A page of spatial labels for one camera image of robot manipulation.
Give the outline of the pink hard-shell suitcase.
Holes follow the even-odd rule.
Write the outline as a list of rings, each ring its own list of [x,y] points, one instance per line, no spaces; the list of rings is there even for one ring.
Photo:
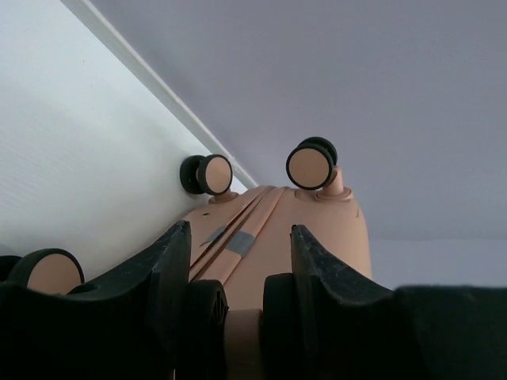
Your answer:
[[[334,145],[321,137],[304,139],[288,155],[286,172],[288,187],[237,193],[223,155],[193,155],[181,163],[184,190],[207,194],[209,201],[181,220],[190,225],[191,253],[169,379],[304,377],[293,226],[305,226],[330,253],[371,275],[365,218],[343,183]],[[62,295],[78,278],[90,281],[68,253],[69,259],[44,260],[42,274],[29,286]]]

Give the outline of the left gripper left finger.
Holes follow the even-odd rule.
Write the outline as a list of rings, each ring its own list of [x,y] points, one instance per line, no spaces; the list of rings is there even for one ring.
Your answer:
[[[4,379],[169,379],[188,282],[191,229],[176,222],[157,241],[61,295],[29,286],[61,249],[1,260]]]

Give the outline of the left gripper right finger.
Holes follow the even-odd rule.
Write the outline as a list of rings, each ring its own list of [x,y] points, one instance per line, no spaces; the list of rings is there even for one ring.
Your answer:
[[[506,291],[389,290],[291,232],[305,375],[309,379],[503,379]]]

